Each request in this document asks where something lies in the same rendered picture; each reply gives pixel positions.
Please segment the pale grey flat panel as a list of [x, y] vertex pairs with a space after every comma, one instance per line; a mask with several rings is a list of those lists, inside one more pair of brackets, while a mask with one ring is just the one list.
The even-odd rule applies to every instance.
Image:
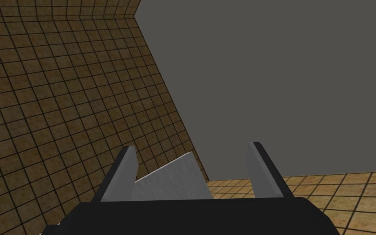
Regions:
[[131, 200], [208, 200], [213, 196], [192, 152], [135, 181]]

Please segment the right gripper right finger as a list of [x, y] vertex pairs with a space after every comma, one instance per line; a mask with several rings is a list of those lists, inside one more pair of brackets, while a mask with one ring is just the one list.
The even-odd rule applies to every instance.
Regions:
[[246, 167], [256, 198], [294, 197], [269, 154], [259, 142], [248, 142]]

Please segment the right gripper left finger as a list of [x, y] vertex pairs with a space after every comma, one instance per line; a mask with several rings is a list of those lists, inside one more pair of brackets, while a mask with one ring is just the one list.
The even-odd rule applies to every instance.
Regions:
[[135, 184], [138, 166], [135, 146], [124, 146], [108, 169], [91, 201], [129, 201]]

